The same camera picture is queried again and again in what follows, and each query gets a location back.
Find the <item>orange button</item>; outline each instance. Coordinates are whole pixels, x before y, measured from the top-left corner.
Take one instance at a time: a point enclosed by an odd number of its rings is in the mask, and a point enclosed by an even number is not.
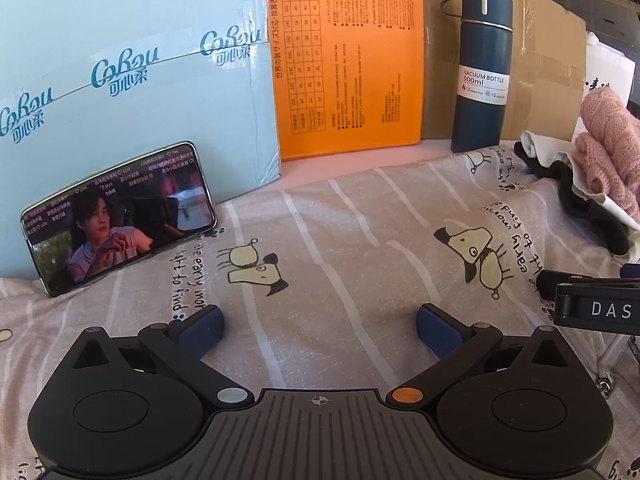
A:
[[[415,388],[398,388],[391,396],[398,402],[403,402],[404,404],[412,404],[422,400],[422,392]]]

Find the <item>pink knitted fabric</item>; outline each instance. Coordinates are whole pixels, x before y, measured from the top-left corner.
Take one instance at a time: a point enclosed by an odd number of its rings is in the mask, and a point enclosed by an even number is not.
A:
[[[608,195],[631,218],[640,222],[638,200],[620,179],[602,144],[588,133],[580,134],[575,139],[574,158],[586,174],[589,191]]]
[[[582,102],[580,116],[587,131],[609,154],[622,182],[640,192],[640,134],[638,120],[610,87],[590,92]]]

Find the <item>size chart table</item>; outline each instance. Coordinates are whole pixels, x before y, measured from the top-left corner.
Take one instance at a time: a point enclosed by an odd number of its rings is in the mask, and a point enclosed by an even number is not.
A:
[[[293,133],[324,131],[319,0],[282,0],[282,13]]]

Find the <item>light blue cardboard box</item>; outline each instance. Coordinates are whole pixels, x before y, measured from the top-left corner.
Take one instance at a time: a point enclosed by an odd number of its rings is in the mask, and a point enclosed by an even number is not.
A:
[[[30,205],[180,140],[213,200],[280,173],[266,0],[0,0],[0,276]]]

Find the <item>orange box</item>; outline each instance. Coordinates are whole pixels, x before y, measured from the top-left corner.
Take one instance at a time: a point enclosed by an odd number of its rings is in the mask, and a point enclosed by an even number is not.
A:
[[[282,160],[415,144],[423,0],[269,0]]]

